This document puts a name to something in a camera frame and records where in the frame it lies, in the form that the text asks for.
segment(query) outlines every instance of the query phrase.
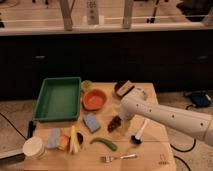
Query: table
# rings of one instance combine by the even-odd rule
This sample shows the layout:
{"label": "table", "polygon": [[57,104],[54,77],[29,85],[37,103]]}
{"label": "table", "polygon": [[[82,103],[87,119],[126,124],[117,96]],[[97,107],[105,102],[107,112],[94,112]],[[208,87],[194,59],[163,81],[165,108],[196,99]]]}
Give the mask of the table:
{"label": "table", "polygon": [[[76,122],[49,122],[37,123],[34,136],[39,136],[44,142],[47,141],[52,128],[61,128],[65,134],[69,134],[71,125],[76,125],[78,132],[84,136],[83,147],[76,155],[58,149],[46,150],[45,154],[39,159],[26,158],[22,164],[23,170],[76,170],[76,171],[143,171],[176,170],[176,164],[170,148],[166,129],[163,125],[150,121],[144,130],[142,137],[143,143],[139,146],[130,143],[131,135],[135,134],[140,128],[144,118],[135,116],[130,124],[128,131],[124,132],[119,128],[112,133],[108,133],[107,125],[117,114],[120,99],[114,94],[115,83],[94,83],[93,88],[102,89],[107,94],[107,102],[99,111],[95,111],[97,120],[101,124],[101,129],[91,134],[83,123],[82,117],[88,113],[82,106],[80,116]],[[153,84],[134,83],[141,86],[148,94],[148,101],[157,103],[157,98]],[[102,143],[89,142],[97,136],[112,140],[118,150],[113,152]],[[112,163],[100,162],[100,156],[112,155],[121,156],[124,154],[137,153],[136,159],[115,160]]]}

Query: cabinet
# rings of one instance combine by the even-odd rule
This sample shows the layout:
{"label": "cabinet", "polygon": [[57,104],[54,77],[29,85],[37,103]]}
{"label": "cabinet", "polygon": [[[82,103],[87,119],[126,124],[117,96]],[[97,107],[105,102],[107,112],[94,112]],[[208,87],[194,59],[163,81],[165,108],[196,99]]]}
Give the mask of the cabinet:
{"label": "cabinet", "polygon": [[0,98],[37,98],[46,77],[213,87],[213,30],[0,37]]}

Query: green plastic tray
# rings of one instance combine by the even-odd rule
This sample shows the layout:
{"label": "green plastic tray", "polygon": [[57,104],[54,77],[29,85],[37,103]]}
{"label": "green plastic tray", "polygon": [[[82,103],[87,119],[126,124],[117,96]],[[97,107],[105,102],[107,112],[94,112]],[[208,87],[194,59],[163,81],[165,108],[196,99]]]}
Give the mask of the green plastic tray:
{"label": "green plastic tray", "polygon": [[33,120],[77,120],[80,110],[80,85],[80,77],[44,79]]}

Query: light blue sponge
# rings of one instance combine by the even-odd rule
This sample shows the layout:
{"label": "light blue sponge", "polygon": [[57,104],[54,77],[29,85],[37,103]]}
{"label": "light blue sponge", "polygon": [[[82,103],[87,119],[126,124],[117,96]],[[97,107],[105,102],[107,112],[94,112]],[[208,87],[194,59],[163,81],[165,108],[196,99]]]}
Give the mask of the light blue sponge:
{"label": "light blue sponge", "polygon": [[91,133],[97,131],[101,127],[93,113],[85,115],[83,120]]}

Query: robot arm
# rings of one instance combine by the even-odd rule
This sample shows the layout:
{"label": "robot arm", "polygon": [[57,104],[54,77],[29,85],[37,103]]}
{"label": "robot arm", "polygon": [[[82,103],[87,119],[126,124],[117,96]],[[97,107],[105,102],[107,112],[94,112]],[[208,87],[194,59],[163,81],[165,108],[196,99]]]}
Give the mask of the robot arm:
{"label": "robot arm", "polygon": [[213,146],[211,115],[149,103],[141,95],[142,89],[134,88],[123,97],[118,114],[121,120],[131,120],[134,114],[145,116]]}

